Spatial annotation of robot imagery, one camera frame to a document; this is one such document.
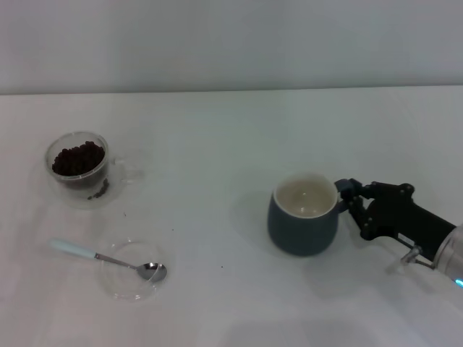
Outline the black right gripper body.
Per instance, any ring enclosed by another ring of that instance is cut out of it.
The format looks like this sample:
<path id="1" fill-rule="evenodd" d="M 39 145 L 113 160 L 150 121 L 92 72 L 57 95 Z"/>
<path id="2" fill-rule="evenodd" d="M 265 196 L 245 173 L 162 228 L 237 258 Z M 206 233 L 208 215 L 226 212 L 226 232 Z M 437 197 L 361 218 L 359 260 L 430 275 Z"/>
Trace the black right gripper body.
<path id="1" fill-rule="evenodd" d="M 365 228 L 360 236 L 366 241 L 390 237 L 410 249 L 419 247 L 427 260 L 435 258 L 444 239 L 456 226 L 417 205 L 410 184 L 373 182 L 375 197 L 366 209 Z"/>

